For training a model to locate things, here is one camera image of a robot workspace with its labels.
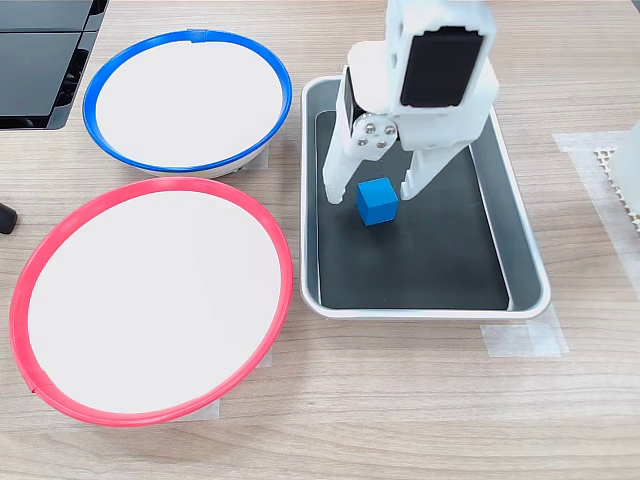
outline blue rim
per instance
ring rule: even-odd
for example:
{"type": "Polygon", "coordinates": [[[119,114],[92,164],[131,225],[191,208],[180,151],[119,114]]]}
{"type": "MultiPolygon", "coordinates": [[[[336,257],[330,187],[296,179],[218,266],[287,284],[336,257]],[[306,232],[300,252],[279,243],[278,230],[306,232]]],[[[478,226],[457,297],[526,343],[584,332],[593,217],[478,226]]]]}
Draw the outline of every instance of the blue rim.
{"type": "Polygon", "coordinates": [[[217,167],[222,167],[224,165],[228,165],[236,160],[240,160],[241,158],[246,157],[250,153],[256,151],[260,147],[262,147],[265,143],[267,143],[271,137],[273,137],[280,127],[284,124],[284,121],[289,114],[289,110],[291,109],[291,101],[293,98],[293,85],[291,84],[291,77],[289,76],[289,72],[285,68],[284,64],[280,61],[280,59],[267,47],[264,45],[251,40],[250,38],[243,37],[242,35],[236,35],[235,33],[230,32],[222,32],[217,30],[183,30],[180,32],[171,32],[165,33],[163,35],[158,35],[157,37],[152,37],[147,40],[143,40],[140,43],[136,43],[135,45],[130,46],[126,50],[123,50],[111,60],[109,60],[91,80],[89,83],[89,87],[87,88],[87,93],[84,96],[84,104],[83,104],[83,116],[84,123],[87,127],[89,135],[93,138],[93,140],[102,148],[105,152],[111,155],[118,160],[128,163],[129,165],[133,165],[134,167],[142,168],[145,170],[151,170],[154,172],[164,172],[164,173],[187,173],[187,172],[200,172],[202,170],[210,170],[217,167]],[[243,152],[238,153],[232,157],[226,158],[224,160],[219,160],[217,162],[208,163],[206,165],[197,165],[194,167],[158,167],[155,165],[147,165],[145,163],[136,162],[130,158],[125,157],[124,155],[118,153],[109,143],[105,140],[98,128],[98,123],[96,121],[96,102],[98,100],[98,96],[100,95],[100,91],[104,86],[105,82],[109,79],[111,74],[116,71],[120,65],[129,60],[131,57],[139,54],[140,52],[144,52],[145,50],[149,50],[150,48],[157,47],[158,45],[163,45],[165,43],[170,42],[181,42],[181,41],[190,41],[192,43],[198,42],[227,42],[227,43],[235,43],[237,45],[241,45],[243,47],[248,48],[256,52],[262,58],[264,58],[271,68],[278,75],[278,79],[280,80],[280,85],[282,86],[282,94],[284,101],[282,102],[282,110],[280,111],[280,118],[275,126],[271,129],[271,131],[258,143],[253,145],[252,147],[246,149],[243,152]]]}

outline blue cube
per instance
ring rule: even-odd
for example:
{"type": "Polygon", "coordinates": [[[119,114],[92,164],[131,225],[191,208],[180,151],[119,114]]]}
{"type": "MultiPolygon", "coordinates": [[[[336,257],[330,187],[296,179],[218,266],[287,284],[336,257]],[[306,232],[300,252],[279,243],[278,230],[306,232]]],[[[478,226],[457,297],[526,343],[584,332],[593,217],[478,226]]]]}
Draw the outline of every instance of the blue cube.
{"type": "Polygon", "coordinates": [[[367,227],[396,218],[398,196],[388,178],[358,184],[358,211],[367,227]]]}

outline wood grain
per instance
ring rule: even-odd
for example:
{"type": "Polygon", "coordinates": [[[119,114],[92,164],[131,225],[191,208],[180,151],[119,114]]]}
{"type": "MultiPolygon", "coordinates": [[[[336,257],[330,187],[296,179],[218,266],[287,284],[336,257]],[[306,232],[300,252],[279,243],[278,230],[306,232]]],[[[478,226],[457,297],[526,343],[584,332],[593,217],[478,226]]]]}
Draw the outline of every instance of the wood grain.
{"type": "Polygon", "coordinates": [[[73,209],[146,178],[83,127],[82,94],[99,66],[181,28],[232,30],[281,57],[296,97],[270,168],[224,181],[271,210],[298,272],[299,94],[338,73],[354,42],[382,38],[385,4],[114,1],[68,125],[0,132],[0,201],[21,214],[15,233],[0,238],[0,478],[640,478],[640,303],[552,138],[640,118],[640,17],[630,2],[494,3],[497,113],[568,355],[490,358],[475,322],[326,321],[296,293],[273,366],[227,395],[218,421],[84,425],[22,381],[8,308],[29,255],[73,209]]]}

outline table surface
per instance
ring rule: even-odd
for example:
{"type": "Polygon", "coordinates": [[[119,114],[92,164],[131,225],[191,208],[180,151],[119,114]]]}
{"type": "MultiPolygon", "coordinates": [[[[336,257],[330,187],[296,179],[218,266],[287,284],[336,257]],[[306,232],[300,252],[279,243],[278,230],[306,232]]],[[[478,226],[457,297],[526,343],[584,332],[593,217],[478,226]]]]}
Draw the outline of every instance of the table surface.
{"type": "Polygon", "coordinates": [[[221,402],[220,419],[143,429],[81,424],[28,392],[8,309],[27,258],[72,210],[146,178],[86,133],[98,67],[157,33],[215,28],[278,54],[295,87],[266,171],[225,177],[282,225],[298,265],[299,94],[380,39],[385,1],[112,2],[67,126],[1,132],[0,197],[21,214],[0,238],[0,478],[640,478],[640,303],[569,157],[552,134],[640,118],[640,16],[631,2],[494,4],[492,61],[505,143],[570,352],[491,358],[480,324],[341,323],[294,297],[273,366],[221,402]]]}

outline metal tray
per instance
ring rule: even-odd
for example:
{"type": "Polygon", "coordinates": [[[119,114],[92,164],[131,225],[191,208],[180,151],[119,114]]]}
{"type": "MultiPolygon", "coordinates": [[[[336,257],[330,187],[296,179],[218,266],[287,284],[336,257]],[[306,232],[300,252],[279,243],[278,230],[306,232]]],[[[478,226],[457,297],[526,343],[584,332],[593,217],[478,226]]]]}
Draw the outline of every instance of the metal tray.
{"type": "Polygon", "coordinates": [[[340,205],[327,202],[322,166],[340,77],[302,92],[301,289],[335,319],[522,320],[542,313],[550,287],[495,112],[480,138],[393,222],[365,227],[356,186],[383,176],[396,191],[411,154],[396,144],[364,162],[340,205]]]}

